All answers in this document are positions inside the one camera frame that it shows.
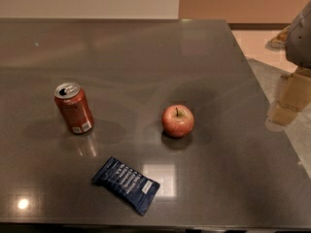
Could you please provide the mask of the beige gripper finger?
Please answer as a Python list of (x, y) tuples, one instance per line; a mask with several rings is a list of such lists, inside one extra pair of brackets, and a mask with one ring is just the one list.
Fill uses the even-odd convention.
[(311, 69), (297, 67), (289, 75), (282, 75), (267, 113), (267, 124), (288, 126), (311, 103)]

